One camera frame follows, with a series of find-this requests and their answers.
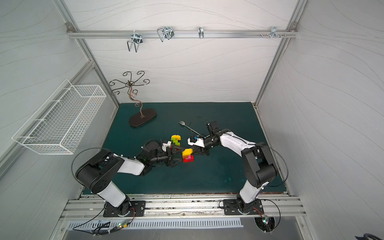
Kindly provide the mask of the yellow curved brick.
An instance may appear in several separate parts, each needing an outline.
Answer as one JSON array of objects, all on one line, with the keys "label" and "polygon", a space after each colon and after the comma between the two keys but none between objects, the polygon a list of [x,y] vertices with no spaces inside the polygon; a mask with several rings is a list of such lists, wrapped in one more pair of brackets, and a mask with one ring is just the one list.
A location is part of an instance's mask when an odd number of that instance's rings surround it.
[{"label": "yellow curved brick", "polygon": [[191,155],[193,153],[193,149],[185,149],[183,152],[182,152],[182,156],[183,155]]},{"label": "yellow curved brick", "polygon": [[178,141],[180,141],[181,140],[181,136],[180,135],[173,135],[171,137],[171,140],[178,140]]}]

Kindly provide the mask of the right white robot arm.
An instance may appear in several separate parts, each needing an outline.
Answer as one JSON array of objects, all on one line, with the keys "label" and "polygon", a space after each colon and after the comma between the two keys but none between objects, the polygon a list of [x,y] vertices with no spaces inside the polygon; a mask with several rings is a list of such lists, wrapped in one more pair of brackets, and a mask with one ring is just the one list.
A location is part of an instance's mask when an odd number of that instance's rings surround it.
[{"label": "right white robot arm", "polygon": [[278,175],[271,150],[263,143],[254,143],[237,136],[229,129],[221,129],[216,121],[207,124],[209,135],[188,138],[193,155],[209,155],[210,149],[221,146],[242,158],[246,182],[231,207],[238,214],[248,215],[259,206],[258,195]]}]

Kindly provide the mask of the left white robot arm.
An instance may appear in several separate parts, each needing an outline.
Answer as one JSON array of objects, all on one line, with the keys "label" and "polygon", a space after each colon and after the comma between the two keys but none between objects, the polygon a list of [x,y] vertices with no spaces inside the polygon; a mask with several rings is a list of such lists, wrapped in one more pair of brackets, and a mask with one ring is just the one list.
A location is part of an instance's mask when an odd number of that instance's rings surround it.
[{"label": "left white robot arm", "polygon": [[104,216],[125,217],[133,213],[131,199],[113,182],[115,175],[144,176],[156,164],[172,168],[183,161],[175,155],[185,150],[172,141],[163,143],[158,140],[149,140],[141,149],[136,157],[129,158],[99,148],[96,155],[72,171],[77,182],[106,201]]}]

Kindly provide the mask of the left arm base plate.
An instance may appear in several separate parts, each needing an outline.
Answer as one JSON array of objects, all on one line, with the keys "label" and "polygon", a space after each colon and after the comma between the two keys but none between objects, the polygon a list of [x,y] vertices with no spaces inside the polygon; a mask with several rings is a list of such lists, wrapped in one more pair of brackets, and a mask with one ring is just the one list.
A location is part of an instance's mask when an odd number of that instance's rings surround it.
[{"label": "left arm base plate", "polygon": [[125,201],[119,207],[114,207],[106,202],[103,217],[142,217],[144,215],[146,201]]}]

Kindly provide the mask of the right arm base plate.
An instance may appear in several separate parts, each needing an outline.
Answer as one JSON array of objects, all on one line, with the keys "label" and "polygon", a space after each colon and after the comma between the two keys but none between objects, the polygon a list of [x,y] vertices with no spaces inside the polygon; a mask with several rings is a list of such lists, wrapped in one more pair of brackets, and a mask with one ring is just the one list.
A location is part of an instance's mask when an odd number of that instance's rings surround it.
[{"label": "right arm base plate", "polygon": [[241,199],[228,199],[223,201],[224,214],[226,216],[248,216],[264,214],[264,208],[260,199],[251,203],[243,203]]}]

